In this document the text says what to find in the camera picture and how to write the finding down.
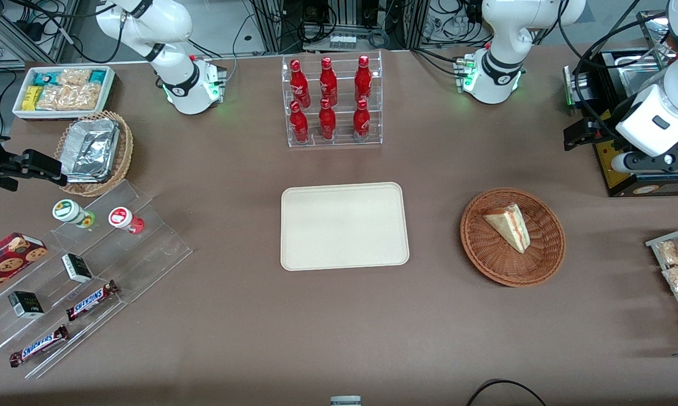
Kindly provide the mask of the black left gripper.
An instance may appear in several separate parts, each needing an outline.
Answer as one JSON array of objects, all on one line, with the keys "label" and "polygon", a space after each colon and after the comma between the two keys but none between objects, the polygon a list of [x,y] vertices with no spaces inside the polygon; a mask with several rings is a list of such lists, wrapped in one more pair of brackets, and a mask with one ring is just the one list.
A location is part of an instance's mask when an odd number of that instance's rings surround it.
[{"label": "black left gripper", "polygon": [[595,119],[586,116],[576,123],[564,128],[564,150],[568,152],[580,145],[600,144],[601,142],[615,142],[616,134],[604,126],[601,118]]}]

